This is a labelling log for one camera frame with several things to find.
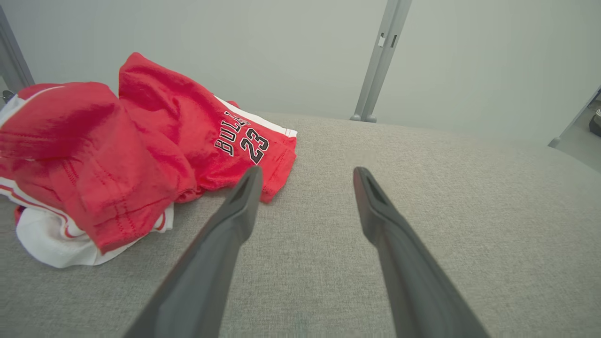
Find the white trim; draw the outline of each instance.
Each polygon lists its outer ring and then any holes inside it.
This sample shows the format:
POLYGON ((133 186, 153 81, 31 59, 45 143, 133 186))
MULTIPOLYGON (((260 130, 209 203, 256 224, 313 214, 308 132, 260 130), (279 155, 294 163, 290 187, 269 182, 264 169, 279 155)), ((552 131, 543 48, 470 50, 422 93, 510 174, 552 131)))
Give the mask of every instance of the white trim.
POLYGON ((56 89, 56 88, 63 88, 63 87, 64 86, 60 85, 60 86, 56 86, 56 87, 46 88, 44 90, 40 90, 39 92, 33 94, 27 100, 21 99, 19 97, 19 95, 16 94, 12 99, 10 99, 10 101, 8 101, 8 103, 4 106, 4 108, 2 108, 2 110, 0 110, 0 128, 2 128, 2 126, 4 125, 4 123, 6 123, 6 121, 8 121, 9 118, 11 118, 15 114, 17 114, 17 112, 21 108, 23 108, 23 106, 25 106, 27 104, 27 102, 33 100, 36 96, 44 93, 45 91, 53 90, 53 89, 56 89))
POLYGON ((292 129, 286 129, 286 128, 282 128, 281 126, 278 126, 275 123, 271 123, 267 120, 265 120, 263 117, 257 116, 255 114, 251 114, 249 112, 246 112, 226 101, 223 101, 222 99, 218 98, 217 96, 215 96, 219 101, 221 101, 221 103, 223 103, 225 105, 225 107, 232 112, 235 112, 236 114, 244 117, 247 120, 253 121, 254 123, 258 123, 266 128, 269 128, 275 132, 279 132, 280 134, 283 134, 285 136, 288 137, 296 137, 296 131, 292 130, 292 129))
MULTIPOLYGON (((117 257, 139 240, 102 255, 90 237, 67 214, 25 194, 13 180, 0 177, 0 185, 8 188, 0 188, 0 194, 26 207, 17 224, 17 238, 30 255, 55 268, 99 265, 117 257)), ((173 229, 173 216, 174 203, 171 203, 154 222, 152 231, 164 233, 173 229)))

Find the white wall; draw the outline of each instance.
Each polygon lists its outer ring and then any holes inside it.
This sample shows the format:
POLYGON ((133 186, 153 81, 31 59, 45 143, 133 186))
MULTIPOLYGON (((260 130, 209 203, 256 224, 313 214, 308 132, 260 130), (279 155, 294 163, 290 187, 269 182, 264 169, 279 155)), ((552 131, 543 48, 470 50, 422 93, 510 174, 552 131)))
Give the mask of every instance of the white wall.
POLYGON ((115 92, 134 51, 249 111, 348 119, 386 0, 0 0, 34 80, 115 92))
POLYGON ((548 144, 601 85, 600 0, 413 0, 374 115, 548 144))

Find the couch cushion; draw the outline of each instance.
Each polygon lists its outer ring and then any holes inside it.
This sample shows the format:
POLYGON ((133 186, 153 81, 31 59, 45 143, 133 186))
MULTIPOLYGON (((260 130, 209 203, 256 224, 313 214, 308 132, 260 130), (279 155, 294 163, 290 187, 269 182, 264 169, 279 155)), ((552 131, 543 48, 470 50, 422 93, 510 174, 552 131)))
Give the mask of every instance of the couch cushion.
MULTIPOLYGON (((394 334, 352 185, 370 169, 493 336, 601 333, 601 174, 548 147, 424 129, 259 113, 299 132, 286 186, 259 207, 221 334, 394 334)), ((176 206, 96 267, 54 269, 20 246, 2 200, 10 336, 124 332, 227 192, 176 206)))

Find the gray couch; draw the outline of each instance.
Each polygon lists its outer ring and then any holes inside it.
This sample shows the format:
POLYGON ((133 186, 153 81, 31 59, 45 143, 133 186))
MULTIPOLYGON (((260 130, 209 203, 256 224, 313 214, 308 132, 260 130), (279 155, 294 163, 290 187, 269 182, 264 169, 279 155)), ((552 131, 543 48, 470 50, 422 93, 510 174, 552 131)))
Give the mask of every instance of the gray couch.
MULTIPOLYGON (((259 113, 296 129, 286 186, 259 206, 223 336, 394 335, 382 271, 361 232, 352 169, 370 169, 492 336, 601 336, 601 174, 548 147, 438 131, 259 113)), ((175 209, 100 266, 28 255, 2 198, 3 334, 120 336, 226 191, 175 209)))

